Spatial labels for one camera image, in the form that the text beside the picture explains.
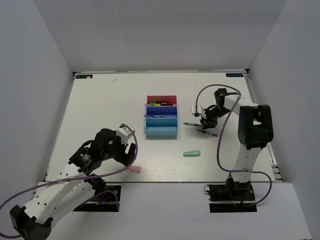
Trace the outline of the blue pen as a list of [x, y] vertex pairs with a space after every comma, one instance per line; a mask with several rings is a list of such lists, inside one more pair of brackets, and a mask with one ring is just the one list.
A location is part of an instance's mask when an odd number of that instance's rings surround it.
[[148, 118], [166, 118], [166, 115], [154, 115], [154, 114], [150, 114], [147, 116]]

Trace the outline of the left blue table label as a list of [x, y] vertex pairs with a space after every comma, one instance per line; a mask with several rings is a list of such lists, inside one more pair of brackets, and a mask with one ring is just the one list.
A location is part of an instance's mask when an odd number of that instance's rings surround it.
[[78, 74], [75, 76], [76, 79], [92, 79], [92, 74]]

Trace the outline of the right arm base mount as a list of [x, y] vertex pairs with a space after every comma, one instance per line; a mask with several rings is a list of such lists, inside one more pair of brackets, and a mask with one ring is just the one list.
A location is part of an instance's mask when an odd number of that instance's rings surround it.
[[207, 184], [203, 188], [208, 195], [209, 211], [217, 213], [256, 213], [257, 204], [252, 185], [247, 190], [228, 192], [225, 184]]

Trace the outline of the purple pen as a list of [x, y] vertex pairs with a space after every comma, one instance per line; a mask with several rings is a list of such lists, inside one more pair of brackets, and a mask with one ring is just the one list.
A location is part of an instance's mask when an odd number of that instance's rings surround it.
[[202, 130], [202, 129], [197, 129], [196, 131], [200, 132], [200, 133], [203, 133], [203, 134], [206, 134], [206, 135], [209, 135], [209, 136], [212, 136], [212, 137], [218, 137], [217, 134], [211, 133], [211, 132], [208, 132], [208, 131], [205, 131], [205, 130]]

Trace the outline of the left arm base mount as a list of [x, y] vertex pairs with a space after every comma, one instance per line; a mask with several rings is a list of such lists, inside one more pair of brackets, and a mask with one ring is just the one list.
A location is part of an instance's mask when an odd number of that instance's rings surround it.
[[74, 212], [116, 213], [120, 209], [121, 184], [107, 184], [105, 192], [76, 207]]

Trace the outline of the green patterned pen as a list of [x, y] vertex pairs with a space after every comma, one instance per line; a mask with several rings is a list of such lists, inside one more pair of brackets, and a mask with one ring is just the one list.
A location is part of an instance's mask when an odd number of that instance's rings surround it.
[[192, 126], [192, 127], [202, 127], [201, 124], [191, 123], [191, 122], [183, 122], [183, 124], [186, 126]]

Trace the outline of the blue table label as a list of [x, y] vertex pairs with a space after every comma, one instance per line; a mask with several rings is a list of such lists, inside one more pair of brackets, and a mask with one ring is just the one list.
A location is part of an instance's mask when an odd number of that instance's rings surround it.
[[242, 73], [226, 73], [227, 78], [243, 78], [244, 75]]
[[92, 74], [78, 74], [75, 76], [76, 79], [92, 79]]

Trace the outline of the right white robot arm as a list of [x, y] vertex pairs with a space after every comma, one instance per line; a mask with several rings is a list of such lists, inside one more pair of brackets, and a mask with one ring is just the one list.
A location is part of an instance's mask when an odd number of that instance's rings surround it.
[[[239, 90], [220, 84], [214, 92], [215, 104], [201, 108], [198, 112], [198, 98], [195, 102], [195, 115], [200, 115], [203, 130], [213, 129], [218, 120], [226, 117], [218, 137], [216, 152], [217, 164], [229, 173], [226, 181], [226, 195], [236, 200], [249, 190], [251, 174], [261, 151], [274, 138], [271, 107], [267, 104], [256, 104], [242, 97]], [[226, 169], [220, 163], [220, 148], [223, 133], [231, 114], [238, 116], [237, 137], [240, 149], [233, 169]]]

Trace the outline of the right blue table label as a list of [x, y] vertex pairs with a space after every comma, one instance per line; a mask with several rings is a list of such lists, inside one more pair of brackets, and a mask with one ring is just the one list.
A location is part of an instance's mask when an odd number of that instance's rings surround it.
[[244, 75], [242, 73], [226, 73], [227, 78], [243, 78]]

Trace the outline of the red container bin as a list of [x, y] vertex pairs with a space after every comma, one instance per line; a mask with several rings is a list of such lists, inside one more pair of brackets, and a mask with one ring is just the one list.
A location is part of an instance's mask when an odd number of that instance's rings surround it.
[[177, 105], [176, 95], [148, 95], [146, 97], [146, 106], [150, 106], [150, 102], [168, 102]]

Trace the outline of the light blue container bin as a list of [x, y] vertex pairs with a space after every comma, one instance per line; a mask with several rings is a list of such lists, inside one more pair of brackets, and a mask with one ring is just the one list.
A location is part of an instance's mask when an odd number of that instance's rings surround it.
[[178, 137], [178, 119], [146, 118], [144, 132], [147, 139], [176, 139]]

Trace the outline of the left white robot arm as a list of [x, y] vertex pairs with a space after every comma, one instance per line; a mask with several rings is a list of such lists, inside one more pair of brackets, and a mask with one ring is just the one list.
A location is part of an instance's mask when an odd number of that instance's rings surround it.
[[93, 140], [84, 142], [69, 158], [67, 165], [53, 181], [23, 206], [15, 205], [9, 212], [13, 228], [25, 240], [46, 240], [54, 225], [75, 208], [105, 198], [119, 200], [115, 191], [103, 179], [109, 174], [96, 175], [106, 160], [115, 160], [124, 169], [137, 157], [135, 130], [121, 124], [117, 130], [101, 129]]

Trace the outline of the dark blue container bin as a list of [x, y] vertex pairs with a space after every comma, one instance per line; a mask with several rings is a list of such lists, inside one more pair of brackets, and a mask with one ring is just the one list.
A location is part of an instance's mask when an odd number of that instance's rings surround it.
[[178, 108], [176, 106], [147, 106], [144, 117], [151, 118], [148, 115], [165, 115], [167, 118], [177, 118]]

